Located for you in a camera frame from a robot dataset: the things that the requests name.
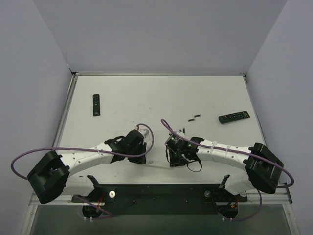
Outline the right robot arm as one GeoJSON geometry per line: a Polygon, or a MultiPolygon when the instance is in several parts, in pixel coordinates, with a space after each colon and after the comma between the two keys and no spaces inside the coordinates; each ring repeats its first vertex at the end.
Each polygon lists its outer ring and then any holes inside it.
{"type": "Polygon", "coordinates": [[[263,144],[238,147],[211,142],[200,137],[192,137],[186,141],[171,134],[165,146],[177,161],[170,161],[172,167],[178,166],[180,161],[185,165],[210,161],[242,170],[242,173],[237,175],[228,173],[222,180],[222,188],[232,195],[252,189],[274,194],[278,188],[283,164],[263,144]]]}

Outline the slim black remote control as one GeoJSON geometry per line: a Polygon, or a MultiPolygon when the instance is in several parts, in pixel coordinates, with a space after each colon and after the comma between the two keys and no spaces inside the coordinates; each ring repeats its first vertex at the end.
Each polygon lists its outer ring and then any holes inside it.
{"type": "Polygon", "coordinates": [[[92,104],[93,104],[93,116],[100,116],[100,95],[94,94],[92,96],[92,104]]]}

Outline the white remote control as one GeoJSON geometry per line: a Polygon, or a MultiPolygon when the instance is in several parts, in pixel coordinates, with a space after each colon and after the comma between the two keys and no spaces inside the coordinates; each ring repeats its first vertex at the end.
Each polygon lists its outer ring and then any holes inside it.
{"type": "Polygon", "coordinates": [[[170,169],[171,168],[169,163],[163,162],[163,161],[156,161],[156,160],[147,161],[145,166],[155,167],[155,168],[164,168],[164,169],[170,169]]]}

